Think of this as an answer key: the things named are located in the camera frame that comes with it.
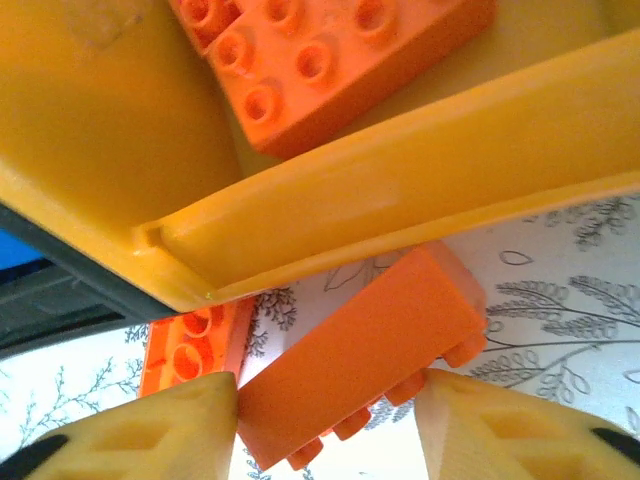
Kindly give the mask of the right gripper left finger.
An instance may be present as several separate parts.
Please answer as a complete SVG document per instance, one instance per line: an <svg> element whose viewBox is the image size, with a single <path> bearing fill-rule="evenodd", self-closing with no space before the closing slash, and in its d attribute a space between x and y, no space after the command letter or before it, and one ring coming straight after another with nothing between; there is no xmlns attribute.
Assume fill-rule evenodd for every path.
<svg viewBox="0 0 640 480"><path fill-rule="evenodd" d="M233 374L105 410L23 449L30 479L225 479L237 426Z"/></svg>

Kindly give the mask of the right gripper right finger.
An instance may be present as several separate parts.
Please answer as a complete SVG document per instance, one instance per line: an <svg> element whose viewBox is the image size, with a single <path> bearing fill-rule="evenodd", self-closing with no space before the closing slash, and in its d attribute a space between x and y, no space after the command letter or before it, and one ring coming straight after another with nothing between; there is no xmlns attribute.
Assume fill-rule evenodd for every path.
<svg viewBox="0 0 640 480"><path fill-rule="evenodd" d="M427 369L415 418L431 479L636 479L639 442L591 414Z"/></svg>

